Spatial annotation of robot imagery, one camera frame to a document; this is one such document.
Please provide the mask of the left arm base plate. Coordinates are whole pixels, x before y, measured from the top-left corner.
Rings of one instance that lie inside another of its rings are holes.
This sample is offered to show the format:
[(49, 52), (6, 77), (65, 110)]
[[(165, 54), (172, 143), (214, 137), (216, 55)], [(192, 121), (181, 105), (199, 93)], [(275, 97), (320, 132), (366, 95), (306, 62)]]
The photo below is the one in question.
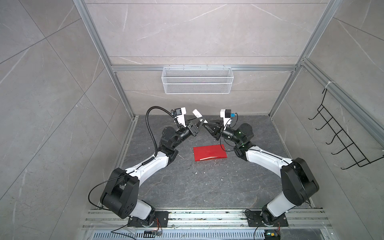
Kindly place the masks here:
[(169, 221), (168, 211), (155, 211), (145, 219), (139, 219), (136, 217), (130, 217), (128, 227), (136, 228), (160, 228), (167, 227)]

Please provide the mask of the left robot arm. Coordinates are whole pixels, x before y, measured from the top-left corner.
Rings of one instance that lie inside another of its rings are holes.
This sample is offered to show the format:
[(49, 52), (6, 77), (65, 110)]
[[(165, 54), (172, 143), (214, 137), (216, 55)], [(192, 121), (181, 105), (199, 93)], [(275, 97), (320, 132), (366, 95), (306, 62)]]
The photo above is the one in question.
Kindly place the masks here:
[(172, 127), (163, 129), (156, 155), (131, 168), (113, 170), (101, 194), (100, 203), (121, 219), (137, 218), (143, 225), (151, 226), (156, 209), (138, 199), (139, 188), (149, 177), (175, 160), (179, 153), (176, 149), (178, 145), (188, 137), (197, 135), (205, 119), (200, 117), (197, 120), (195, 123), (186, 121), (186, 126), (180, 126), (178, 130)]

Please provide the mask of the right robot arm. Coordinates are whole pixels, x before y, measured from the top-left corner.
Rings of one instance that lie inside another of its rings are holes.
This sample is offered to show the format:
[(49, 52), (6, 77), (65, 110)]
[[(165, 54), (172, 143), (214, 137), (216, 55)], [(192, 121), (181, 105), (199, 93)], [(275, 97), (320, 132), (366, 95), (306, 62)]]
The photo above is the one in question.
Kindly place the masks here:
[(263, 206), (262, 223), (272, 226), (290, 209), (301, 206), (317, 193), (320, 186), (304, 159), (289, 159), (267, 152), (251, 142), (253, 128), (241, 124), (237, 129), (229, 123), (220, 121), (203, 121), (205, 129), (216, 140), (229, 140), (234, 143), (233, 150), (237, 157), (257, 164), (281, 178), (282, 192)]

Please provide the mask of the white glue stick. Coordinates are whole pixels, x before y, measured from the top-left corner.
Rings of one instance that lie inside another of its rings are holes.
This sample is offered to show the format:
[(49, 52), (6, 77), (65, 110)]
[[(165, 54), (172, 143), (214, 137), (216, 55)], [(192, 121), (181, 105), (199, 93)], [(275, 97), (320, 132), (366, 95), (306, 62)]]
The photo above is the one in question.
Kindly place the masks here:
[(202, 123), (204, 123), (204, 124), (208, 123), (207, 120), (204, 120), (204, 119), (203, 119), (203, 115), (202, 115), (197, 109), (193, 110), (193, 114), (194, 114), (194, 116), (195, 116), (197, 119), (200, 120), (200, 122), (202, 122)]

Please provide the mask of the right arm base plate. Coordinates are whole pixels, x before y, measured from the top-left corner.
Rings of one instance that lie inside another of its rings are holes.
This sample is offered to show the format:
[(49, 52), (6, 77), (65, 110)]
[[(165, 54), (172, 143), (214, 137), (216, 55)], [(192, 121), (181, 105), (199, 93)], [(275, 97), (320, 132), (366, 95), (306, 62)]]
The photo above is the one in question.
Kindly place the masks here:
[(245, 210), (244, 214), (248, 221), (249, 227), (288, 227), (288, 221), (285, 214), (280, 215), (279, 217), (274, 217), (273, 215), (268, 214), (263, 211), (252, 211)]

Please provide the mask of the red envelope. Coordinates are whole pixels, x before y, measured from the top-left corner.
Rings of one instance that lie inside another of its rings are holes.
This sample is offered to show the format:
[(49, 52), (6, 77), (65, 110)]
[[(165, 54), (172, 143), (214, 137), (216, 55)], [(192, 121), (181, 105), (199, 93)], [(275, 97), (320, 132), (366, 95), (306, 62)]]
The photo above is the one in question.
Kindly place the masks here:
[(195, 162), (226, 159), (227, 157), (227, 152), (223, 145), (194, 147)]

